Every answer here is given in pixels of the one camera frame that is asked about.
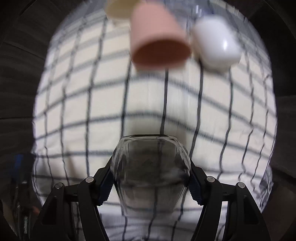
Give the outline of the pink plastic cup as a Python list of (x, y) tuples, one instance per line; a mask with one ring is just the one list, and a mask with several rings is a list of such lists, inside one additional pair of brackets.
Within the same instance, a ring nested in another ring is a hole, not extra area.
[(133, 9), (130, 56), (138, 70), (178, 67), (191, 56), (185, 30), (162, 3), (143, 1)]

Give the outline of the clear glass cup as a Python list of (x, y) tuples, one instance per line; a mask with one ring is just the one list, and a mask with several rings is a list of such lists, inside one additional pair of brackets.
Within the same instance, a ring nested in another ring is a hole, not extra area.
[(150, 218), (174, 211), (186, 190), (191, 164), (175, 137), (132, 135), (118, 142), (111, 171), (124, 215)]

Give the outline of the patterned paper cup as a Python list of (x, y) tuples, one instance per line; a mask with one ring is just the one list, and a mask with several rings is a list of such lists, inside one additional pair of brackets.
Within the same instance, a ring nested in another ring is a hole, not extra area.
[(130, 23), (130, 16), (140, 0), (107, 0), (104, 11), (115, 25)]

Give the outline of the clear bottle with white cap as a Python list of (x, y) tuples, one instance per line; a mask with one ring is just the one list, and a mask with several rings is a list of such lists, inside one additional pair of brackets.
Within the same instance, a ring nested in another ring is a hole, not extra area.
[(242, 48), (224, 17), (203, 1), (185, 1), (187, 33), (194, 54), (209, 70), (224, 72), (239, 63)]

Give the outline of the checkered white grey cloth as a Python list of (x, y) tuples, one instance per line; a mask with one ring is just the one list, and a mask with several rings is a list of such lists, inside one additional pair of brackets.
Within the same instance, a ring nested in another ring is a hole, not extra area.
[(105, 18), (102, 1), (80, 5), (51, 39), (34, 110), (34, 189), (77, 184), (103, 166), (123, 135), (171, 134), (220, 181), (245, 183), (260, 210), (273, 186), (276, 137), (270, 61), (254, 26), (224, 1), (207, 1), (243, 44), (229, 73), (202, 70), (137, 77), (128, 25)]

